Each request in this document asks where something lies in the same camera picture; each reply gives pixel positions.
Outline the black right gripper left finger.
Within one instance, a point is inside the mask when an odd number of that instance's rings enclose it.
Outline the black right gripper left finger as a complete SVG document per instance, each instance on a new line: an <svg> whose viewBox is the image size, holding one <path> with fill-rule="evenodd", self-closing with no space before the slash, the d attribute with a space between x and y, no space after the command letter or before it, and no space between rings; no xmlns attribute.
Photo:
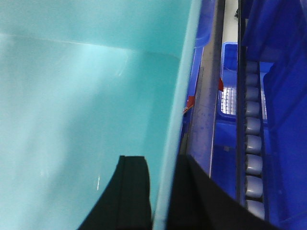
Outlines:
<svg viewBox="0 0 307 230"><path fill-rule="evenodd" d="M103 194L80 230L150 230L150 177L143 156L120 156Z"/></svg>

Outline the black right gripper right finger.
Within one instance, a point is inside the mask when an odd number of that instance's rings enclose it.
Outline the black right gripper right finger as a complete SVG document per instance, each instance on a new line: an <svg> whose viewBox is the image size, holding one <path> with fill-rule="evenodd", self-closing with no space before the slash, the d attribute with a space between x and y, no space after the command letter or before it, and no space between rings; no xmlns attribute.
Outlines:
<svg viewBox="0 0 307 230"><path fill-rule="evenodd" d="M225 193L192 156L178 155L168 230L274 230Z"/></svg>

